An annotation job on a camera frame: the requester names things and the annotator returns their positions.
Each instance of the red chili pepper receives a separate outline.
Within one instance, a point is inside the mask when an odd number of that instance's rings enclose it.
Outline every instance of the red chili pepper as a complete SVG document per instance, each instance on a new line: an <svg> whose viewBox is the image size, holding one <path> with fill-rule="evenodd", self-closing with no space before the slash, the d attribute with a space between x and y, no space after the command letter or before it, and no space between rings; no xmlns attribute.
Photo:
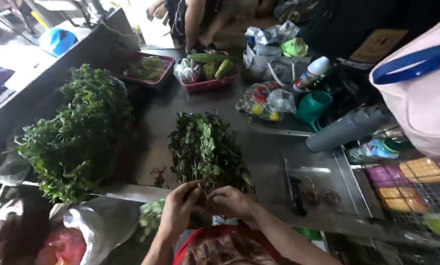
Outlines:
<svg viewBox="0 0 440 265"><path fill-rule="evenodd" d="M258 92L259 94L264 94L266 92L266 88L263 86L256 86L256 92Z"/></svg>
<svg viewBox="0 0 440 265"><path fill-rule="evenodd" d="M259 103L266 103L266 97L262 95L252 95L252 98L258 101Z"/></svg>

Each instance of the light green plastic bag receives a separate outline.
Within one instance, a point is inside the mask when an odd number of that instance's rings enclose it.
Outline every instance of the light green plastic bag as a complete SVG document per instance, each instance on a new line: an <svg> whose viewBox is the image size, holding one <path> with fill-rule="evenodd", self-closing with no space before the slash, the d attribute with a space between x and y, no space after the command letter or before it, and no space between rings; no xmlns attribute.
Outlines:
<svg viewBox="0 0 440 265"><path fill-rule="evenodd" d="M302 38L288 40L283 42L280 46L284 55L287 57L304 57L308 53L308 45L305 44Z"/></svg>

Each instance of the blue bag strap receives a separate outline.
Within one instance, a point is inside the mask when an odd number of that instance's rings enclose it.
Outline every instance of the blue bag strap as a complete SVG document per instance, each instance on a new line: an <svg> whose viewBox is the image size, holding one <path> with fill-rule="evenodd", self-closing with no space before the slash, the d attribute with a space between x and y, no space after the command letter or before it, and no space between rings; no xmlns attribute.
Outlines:
<svg viewBox="0 0 440 265"><path fill-rule="evenodd" d="M408 69L390 72L420 63ZM390 84L426 75L440 68L440 45L416 51L379 66L372 73L375 84Z"/></svg>

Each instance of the red plastic bag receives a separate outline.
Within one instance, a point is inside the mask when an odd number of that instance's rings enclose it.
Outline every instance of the red plastic bag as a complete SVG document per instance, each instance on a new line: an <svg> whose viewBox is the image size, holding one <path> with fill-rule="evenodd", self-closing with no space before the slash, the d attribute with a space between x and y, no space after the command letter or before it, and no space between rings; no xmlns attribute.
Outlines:
<svg viewBox="0 0 440 265"><path fill-rule="evenodd" d="M79 265L85 252L81 231L61 225L46 238L35 265Z"/></svg>

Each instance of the tied bundle of greens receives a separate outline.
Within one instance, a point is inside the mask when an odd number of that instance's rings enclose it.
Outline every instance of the tied bundle of greens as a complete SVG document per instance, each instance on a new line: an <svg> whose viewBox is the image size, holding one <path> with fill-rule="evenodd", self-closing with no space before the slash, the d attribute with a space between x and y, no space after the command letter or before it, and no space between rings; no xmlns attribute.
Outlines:
<svg viewBox="0 0 440 265"><path fill-rule="evenodd" d="M128 135L131 119L124 88L107 70L83 64L71 69L61 90L69 99L52 120L24 127L16 151L38 174L44 195L78 202L109 177L108 165L118 142Z"/></svg>
<svg viewBox="0 0 440 265"><path fill-rule="evenodd" d="M212 187L233 186L246 191L253 185L248 167L241 157L241 147L235 143L235 132L223 123L216 111L178 113L177 130L169 136L178 181L183 183L209 177Z"/></svg>

